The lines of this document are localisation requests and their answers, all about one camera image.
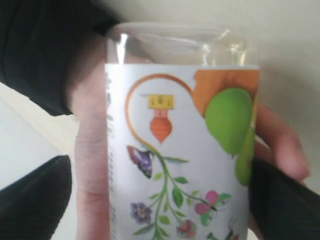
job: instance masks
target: yellow crown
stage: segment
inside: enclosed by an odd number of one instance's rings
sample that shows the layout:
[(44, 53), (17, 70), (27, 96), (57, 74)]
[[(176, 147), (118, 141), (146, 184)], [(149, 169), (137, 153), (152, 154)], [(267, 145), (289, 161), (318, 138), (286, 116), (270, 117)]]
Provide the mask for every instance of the yellow crown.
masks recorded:
[(152, 94), (148, 98), (150, 109), (170, 110), (175, 107), (175, 97), (173, 95)]

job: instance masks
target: purple butterfly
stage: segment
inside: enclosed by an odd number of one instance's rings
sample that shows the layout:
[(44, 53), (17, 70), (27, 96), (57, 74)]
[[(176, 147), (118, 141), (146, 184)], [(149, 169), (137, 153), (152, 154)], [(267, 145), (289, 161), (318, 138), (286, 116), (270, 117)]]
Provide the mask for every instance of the purple butterfly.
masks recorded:
[(152, 176), (152, 160), (154, 154), (151, 151), (140, 151), (133, 146), (127, 146), (130, 158), (134, 164), (137, 165), (138, 169), (150, 179)]

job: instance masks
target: bottle label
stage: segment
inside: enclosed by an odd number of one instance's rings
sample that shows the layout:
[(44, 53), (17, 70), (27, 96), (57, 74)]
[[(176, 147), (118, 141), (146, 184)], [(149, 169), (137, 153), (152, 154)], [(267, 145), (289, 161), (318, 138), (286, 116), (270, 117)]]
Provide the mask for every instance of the bottle label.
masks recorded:
[(112, 239), (247, 239), (259, 69), (105, 69)]

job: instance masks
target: black jacket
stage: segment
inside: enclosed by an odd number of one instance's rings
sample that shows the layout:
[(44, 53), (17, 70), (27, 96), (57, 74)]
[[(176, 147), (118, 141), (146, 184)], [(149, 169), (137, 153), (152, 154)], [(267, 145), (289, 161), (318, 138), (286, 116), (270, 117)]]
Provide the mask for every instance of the black jacket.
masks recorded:
[(81, 36), (116, 21), (90, 0), (0, 0), (0, 81), (53, 116), (70, 114), (62, 74)]
[[(71, 114), (63, 94), (69, 57), (84, 33), (105, 34), (115, 23), (89, 0), (0, 0), (0, 81), (53, 116)], [(50, 240), (71, 172), (69, 157), (57, 156), (1, 190), (0, 240)]]

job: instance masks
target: black sleeve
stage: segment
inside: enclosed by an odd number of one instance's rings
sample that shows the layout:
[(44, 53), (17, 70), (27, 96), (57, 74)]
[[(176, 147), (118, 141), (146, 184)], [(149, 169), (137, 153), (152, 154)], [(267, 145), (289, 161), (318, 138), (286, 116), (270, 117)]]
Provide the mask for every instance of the black sleeve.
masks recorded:
[(63, 72), (81, 36), (116, 21), (90, 0), (0, 0), (0, 81), (49, 114), (70, 114)]

